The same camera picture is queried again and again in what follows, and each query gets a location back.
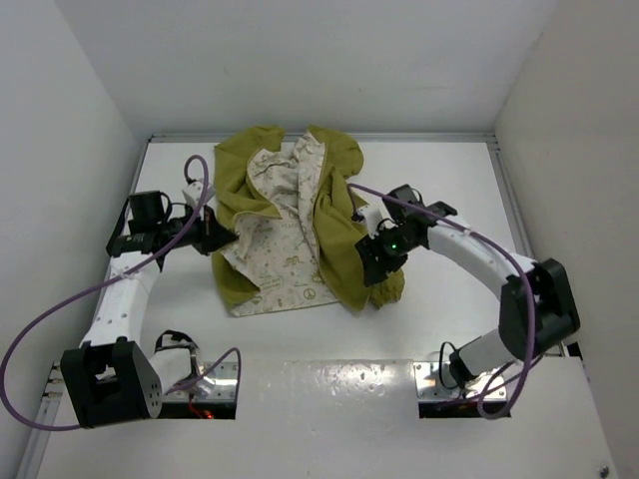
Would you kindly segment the olive green jacket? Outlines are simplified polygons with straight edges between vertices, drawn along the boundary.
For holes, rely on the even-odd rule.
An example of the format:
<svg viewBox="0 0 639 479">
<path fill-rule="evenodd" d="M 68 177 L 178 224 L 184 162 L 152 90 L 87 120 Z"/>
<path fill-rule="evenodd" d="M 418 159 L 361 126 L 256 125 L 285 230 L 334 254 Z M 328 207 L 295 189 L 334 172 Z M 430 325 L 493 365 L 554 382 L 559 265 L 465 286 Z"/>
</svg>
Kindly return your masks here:
<svg viewBox="0 0 639 479">
<path fill-rule="evenodd" d="M 365 202 L 348 179 L 364 156 L 350 135 L 310 126 L 290 147 L 279 126 L 253 126 L 217 144 L 217 218 L 237 240 L 212 267 L 229 314 L 255 314 L 339 302 L 352 311 L 401 299 L 402 271 L 366 286 L 355 248 L 367 230 L 352 220 Z"/>
</svg>

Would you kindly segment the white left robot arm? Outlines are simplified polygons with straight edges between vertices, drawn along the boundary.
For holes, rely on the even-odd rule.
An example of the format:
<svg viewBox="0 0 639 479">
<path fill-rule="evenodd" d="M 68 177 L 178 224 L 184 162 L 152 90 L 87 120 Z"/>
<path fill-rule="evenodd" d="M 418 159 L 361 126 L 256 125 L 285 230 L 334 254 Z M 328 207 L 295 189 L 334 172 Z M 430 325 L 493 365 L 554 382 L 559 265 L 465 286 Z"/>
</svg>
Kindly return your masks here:
<svg viewBox="0 0 639 479">
<path fill-rule="evenodd" d="M 133 194 L 125 201 L 107 244 L 109 278 L 96 317 L 80 346 L 61 359 L 81 427 L 155 419 L 167 395 L 203 394 L 204 378 L 213 369 L 201 363 L 199 348 L 187 334 L 163 332 L 152 356 L 144 354 L 139 342 L 149 297 L 168 253 L 192 247 L 209 255 L 236 240 L 208 205 L 214 194 L 212 185 L 189 182 L 180 217 L 160 191 Z"/>
</svg>

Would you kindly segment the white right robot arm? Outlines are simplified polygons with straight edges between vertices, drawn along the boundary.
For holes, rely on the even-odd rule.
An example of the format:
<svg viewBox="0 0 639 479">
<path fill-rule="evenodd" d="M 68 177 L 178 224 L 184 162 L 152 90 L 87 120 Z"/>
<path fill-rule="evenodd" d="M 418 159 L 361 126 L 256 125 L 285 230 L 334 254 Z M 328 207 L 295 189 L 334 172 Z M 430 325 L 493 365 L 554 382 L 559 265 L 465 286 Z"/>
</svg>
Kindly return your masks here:
<svg viewBox="0 0 639 479">
<path fill-rule="evenodd" d="M 456 263 L 499 302 L 498 325 L 454 348 L 441 379 L 460 389 L 480 374 L 516 360 L 533 361 L 576 333 L 580 318 L 565 267 L 510 252 L 475 232 L 445 202 L 425 205 L 409 185 L 382 196 L 384 207 L 361 206 L 352 218 L 366 228 L 355 248 L 363 282 L 374 286 L 399 271 L 423 247 Z"/>
</svg>

